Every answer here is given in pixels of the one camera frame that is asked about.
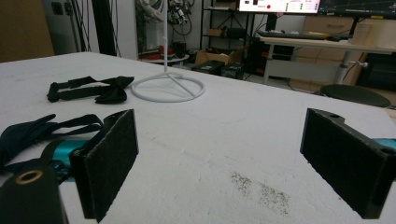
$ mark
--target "white table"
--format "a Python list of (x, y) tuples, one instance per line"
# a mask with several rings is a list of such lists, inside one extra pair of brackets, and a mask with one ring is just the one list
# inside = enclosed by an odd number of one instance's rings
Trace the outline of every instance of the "white table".
[[(120, 105), (96, 105), (92, 98), (52, 104), (46, 99), (52, 82), (85, 76), (138, 80), (163, 67), (93, 53), (0, 63), (0, 132), (51, 113), (55, 121), (90, 113), (103, 119), (133, 108), (140, 153), (101, 223), (394, 223), (395, 186), (381, 218), (363, 220), (300, 153), (308, 107), (343, 116), (369, 137), (394, 138), (396, 127), (385, 111), (169, 69), (203, 81), (206, 92), (193, 101), (160, 104), (136, 98), (128, 88), (128, 100)], [(144, 88), (181, 94), (171, 81), (163, 82)], [(12, 162), (39, 157), (46, 145)], [(71, 224), (95, 223), (83, 217), (75, 183), (60, 189)]]
[[(347, 74), (350, 55), (353, 51), (377, 54), (391, 54), (392, 52), (396, 51), (396, 49), (384, 49), (362, 45), (352, 45), (347, 41), (333, 42), (328, 40), (307, 40), (272, 37), (260, 37), (260, 41), (263, 41), (266, 44), (270, 45), (267, 63), (265, 66), (264, 84), (267, 84), (269, 76), (291, 77), (303, 80), (342, 84), (343, 78)], [(343, 61), (339, 66), (279, 61), (273, 59), (275, 45), (292, 46), (296, 48), (335, 49), (344, 51), (345, 54)]]

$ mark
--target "computer screen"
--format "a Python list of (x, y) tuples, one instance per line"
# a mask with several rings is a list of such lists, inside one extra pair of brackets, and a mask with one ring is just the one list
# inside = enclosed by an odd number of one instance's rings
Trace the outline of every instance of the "computer screen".
[(239, 0), (237, 10), (259, 13), (317, 14), (320, 0)]
[(396, 0), (322, 0), (318, 14), (394, 20)]

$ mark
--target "white pole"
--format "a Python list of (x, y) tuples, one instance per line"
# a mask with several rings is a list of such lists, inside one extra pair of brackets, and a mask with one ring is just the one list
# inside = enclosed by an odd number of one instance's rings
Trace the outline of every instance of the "white pole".
[(163, 68), (168, 72), (168, 0), (163, 1)]

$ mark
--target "white table surface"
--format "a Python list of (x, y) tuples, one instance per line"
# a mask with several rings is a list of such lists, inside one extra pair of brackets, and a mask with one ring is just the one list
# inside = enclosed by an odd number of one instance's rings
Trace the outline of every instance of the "white table surface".
[[(128, 100), (120, 105), (97, 105), (92, 98), (52, 104), (46, 98), (52, 82), (85, 76), (138, 80), (163, 67), (93, 53), (0, 63), (0, 132), (51, 113), (60, 122), (133, 108), (140, 153), (101, 223), (395, 223), (395, 185), (381, 218), (363, 220), (300, 153), (308, 107), (336, 113), (369, 137), (395, 138), (385, 111), (169, 69), (203, 81), (206, 92), (193, 101), (162, 104), (136, 98), (128, 87)], [(173, 88), (144, 88), (161, 86)], [(12, 162), (39, 157), (46, 144)], [(83, 217), (75, 183), (60, 189), (71, 224), (95, 223)]]

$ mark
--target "office chair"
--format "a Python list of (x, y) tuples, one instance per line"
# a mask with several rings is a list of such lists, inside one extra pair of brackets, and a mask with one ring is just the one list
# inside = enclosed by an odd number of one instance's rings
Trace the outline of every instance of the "office chair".
[(345, 100), (363, 105), (378, 107), (390, 106), (390, 100), (384, 96), (357, 86), (332, 84), (320, 88), (320, 95), (334, 99)]

